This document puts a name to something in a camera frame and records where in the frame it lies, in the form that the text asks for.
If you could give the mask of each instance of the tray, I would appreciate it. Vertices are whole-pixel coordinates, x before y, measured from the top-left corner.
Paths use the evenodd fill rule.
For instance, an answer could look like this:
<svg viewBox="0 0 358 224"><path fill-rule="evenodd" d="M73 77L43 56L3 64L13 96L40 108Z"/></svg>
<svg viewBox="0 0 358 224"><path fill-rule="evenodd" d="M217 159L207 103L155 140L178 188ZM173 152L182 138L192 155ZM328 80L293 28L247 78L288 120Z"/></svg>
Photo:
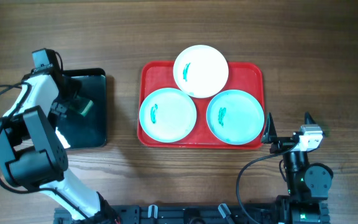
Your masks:
<svg viewBox="0 0 358 224"><path fill-rule="evenodd" d="M143 100L153 91L161 88L177 88L173 79L174 61L153 61L146 64L142 71L139 94L139 108ZM229 78L221 91L224 90L242 90L254 96L262 109L265 111L264 86L262 72L260 69L247 62L228 62ZM206 109L213 98L191 98L197 109L197 121L195 127L189 135L182 140L173 143L162 143L150 138L137 122L137 137L146 146L150 147L180 147L180 148L197 148L197 149L258 149L262 143L262 132L253 141L234 146L220 141L209 130L206 122Z"/></svg>

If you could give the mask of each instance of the black mechanical device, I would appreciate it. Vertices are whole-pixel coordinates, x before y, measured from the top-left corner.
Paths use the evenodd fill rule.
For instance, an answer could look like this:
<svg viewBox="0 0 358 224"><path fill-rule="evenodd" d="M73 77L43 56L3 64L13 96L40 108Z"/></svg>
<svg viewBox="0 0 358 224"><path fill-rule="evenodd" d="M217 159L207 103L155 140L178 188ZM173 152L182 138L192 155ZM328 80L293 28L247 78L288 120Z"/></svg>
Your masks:
<svg viewBox="0 0 358 224"><path fill-rule="evenodd" d="M70 143L80 144L61 134L67 132L64 125L94 130L105 127L86 122L94 121L98 115L105 118L105 79L92 82L95 75L89 75L99 73L100 76L102 70L67 72L63 66L58 69L55 52L49 49L33 52L33 58L36 68L24 76L19 83L21 95L0 118L0 168L9 184L0 179L0 185L13 193L42 192L56 200L64 208L56 209L54 224L329 223L328 206L323 201L328 199L333 172L326 165L308 161L308 153L319 148L324 136L309 113L305 114L305 124L291 137L278 137L272 115L268 114L262 142L271 144L271 156L252 161L241 170L237 179L239 206L224 203L195 207L110 206L70 171L65 148L72 147L67 146ZM102 92L92 91L103 87L101 80L104 80ZM14 149L26 139L31 139L34 145ZM102 141L97 140L96 144L103 143L103 137L97 139ZM80 143L90 147L89 142ZM238 191L241 174L251 164L274 156L283 156L285 175L281 162L280 172L287 182L288 195L279 195L273 203L243 204ZM12 188L20 186L27 191Z"/></svg>

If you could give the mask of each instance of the round plate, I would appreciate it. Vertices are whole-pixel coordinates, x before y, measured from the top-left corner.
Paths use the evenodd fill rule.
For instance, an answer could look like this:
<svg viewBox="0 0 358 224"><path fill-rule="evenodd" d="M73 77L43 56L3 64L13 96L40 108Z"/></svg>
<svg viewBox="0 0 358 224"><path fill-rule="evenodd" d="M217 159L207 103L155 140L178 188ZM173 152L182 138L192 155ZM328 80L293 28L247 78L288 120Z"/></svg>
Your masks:
<svg viewBox="0 0 358 224"><path fill-rule="evenodd" d="M162 88L143 101L139 121L148 136L159 142L183 139L193 129L197 119L196 106L184 92Z"/></svg>
<svg viewBox="0 0 358 224"><path fill-rule="evenodd" d="M221 141L241 145L254 140L261 132L265 116L259 102L240 90L216 95L206 110L211 132Z"/></svg>
<svg viewBox="0 0 358 224"><path fill-rule="evenodd" d="M187 95L207 98L225 86L229 67L223 55L213 47L196 45L182 51L173 65L173 77Z"/></svg>

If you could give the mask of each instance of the wooden table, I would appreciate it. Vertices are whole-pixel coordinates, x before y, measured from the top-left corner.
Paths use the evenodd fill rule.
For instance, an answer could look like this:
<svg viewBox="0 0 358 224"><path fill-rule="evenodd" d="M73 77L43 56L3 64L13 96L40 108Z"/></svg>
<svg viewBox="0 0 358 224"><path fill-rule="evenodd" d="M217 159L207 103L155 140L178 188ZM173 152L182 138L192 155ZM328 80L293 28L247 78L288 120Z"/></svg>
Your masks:
<svg viewBox="0 0 358 224"><path fill-rule="evenodd" d="M228 61L252 62L264 74L266 112L288 136L309 111L328 133L310 162L335 176L332 223L358 223L358 1L128 1L27 4L0 0L0 84L16 83L43 47L65 69L108 74L106 146L69 151L70 167L111 205L235 205L235 182L259 151L152 149L136 136L140 71L206 44ZM19 91L0 97L0 116ZM279 158L256 163L241 181L246 202L271 202L287 187ZM58 204L42 194L0 188L0 223L51 223Z"/></svg>

